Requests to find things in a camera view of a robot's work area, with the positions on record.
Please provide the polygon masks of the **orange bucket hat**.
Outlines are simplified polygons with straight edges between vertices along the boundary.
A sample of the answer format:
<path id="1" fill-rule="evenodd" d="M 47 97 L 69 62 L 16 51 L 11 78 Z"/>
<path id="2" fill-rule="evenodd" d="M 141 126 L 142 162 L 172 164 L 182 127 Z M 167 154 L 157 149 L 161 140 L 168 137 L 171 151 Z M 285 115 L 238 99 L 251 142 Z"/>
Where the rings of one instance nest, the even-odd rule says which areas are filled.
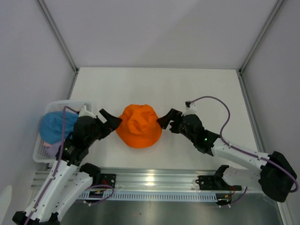
<path id="1" fill-rule="evenodd" d="M 161 137 L 158 116 L 149 105 L 127 106 L 119 116 L 122 123 L 116 129 L 120 139 L 129 147 L 144 149 L 154 145 Z"/>

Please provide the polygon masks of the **blue bucket hat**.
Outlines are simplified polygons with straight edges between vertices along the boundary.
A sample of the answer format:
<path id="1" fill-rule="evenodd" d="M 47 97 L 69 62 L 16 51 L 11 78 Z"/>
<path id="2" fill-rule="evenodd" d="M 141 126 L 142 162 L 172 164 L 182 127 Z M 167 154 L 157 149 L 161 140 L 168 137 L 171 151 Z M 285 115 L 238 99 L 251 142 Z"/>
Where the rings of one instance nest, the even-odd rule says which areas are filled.
<path id="1" fill-rule="evenodd" d="M 78 114 L 65 112 L 65 120 L 63 120 L 63 111 L 54 111 L 46 113 L 41 119 L 39 126 L 39 134 L 41 139 L 48 144 L 55 144 L 61 141 L 63 121 L 65 122 L 64 137 L 73 132 L 74 124 L 78 119 Z"/>

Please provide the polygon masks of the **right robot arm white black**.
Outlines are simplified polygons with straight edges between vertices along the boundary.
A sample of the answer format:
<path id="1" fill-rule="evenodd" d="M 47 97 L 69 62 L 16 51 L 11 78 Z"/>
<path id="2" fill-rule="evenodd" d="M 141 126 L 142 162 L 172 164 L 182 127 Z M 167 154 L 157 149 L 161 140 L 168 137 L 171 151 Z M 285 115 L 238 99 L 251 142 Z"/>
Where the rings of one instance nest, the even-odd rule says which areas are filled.
<path id="1" fill-rule="evenodd" d="M 297 174 L 285 158 L 277 151 L 272 154 L 236 147 L 221 134 L 208 131 L 191 109 L 185 113 L 171 109 L 157 119 L 162 129 L 185 136 L 202 154 L 224 158 L 243 167 L 242 170 L 222 165 L 214 174 L 214 185 L 218 189 L 227 186 L 244 186 L 261 190 L 274 201 L 283 203 L 287 196 L 297 191 Z"/>

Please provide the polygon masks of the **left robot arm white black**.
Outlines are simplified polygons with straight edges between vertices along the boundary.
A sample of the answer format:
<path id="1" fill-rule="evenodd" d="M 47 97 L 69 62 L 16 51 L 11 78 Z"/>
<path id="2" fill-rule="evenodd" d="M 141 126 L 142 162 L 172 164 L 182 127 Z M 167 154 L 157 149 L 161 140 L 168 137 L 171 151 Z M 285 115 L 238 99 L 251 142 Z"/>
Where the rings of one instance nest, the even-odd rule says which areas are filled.
<path id="1" fill-rule="evenodd" d="M 91 163 L 82 164 L 88 155 L 90 146 L 97 140 L 106 138 L 122 123 L 101 109 L 106 119 L 102 122 L 98 116 L 82 107 L 73 131 L 62 138 L 53 167 L 40 191 L 24 211 L 17 211 L 12 220 L 17 225 L 58 225 L 70 206 L 88 189 L 110 189 L 104 183 L 101 169 Z"/>

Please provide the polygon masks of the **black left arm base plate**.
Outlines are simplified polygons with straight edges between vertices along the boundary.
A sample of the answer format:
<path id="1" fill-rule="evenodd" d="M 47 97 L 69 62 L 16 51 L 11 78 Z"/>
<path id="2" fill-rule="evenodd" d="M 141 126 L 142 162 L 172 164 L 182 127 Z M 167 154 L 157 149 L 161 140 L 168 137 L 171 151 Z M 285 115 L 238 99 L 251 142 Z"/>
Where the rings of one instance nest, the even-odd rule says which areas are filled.
<path id="1" fill-rule="evenodd" d="M 98 178 L 96 178 L 93 185 L 109 185 L 115 188 L 116 177 L 117 175 L 113 173 L 102 173 Z"/>

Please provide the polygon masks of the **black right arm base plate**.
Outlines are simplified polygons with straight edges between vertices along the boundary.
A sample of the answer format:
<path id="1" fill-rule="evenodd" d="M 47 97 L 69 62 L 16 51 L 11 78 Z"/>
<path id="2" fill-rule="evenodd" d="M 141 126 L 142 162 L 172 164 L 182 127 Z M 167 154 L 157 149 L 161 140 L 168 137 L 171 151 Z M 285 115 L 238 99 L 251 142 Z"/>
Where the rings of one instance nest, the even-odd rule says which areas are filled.
<path id="1" fill-rule="evenodd" d="M 199 186 L 200 190 L 205 191 L 241 191 L 242 187 L 239 185 L 230 186 L 222 179 L 216 178 L 213 175 L 200 175 L 195 183 Z"/>

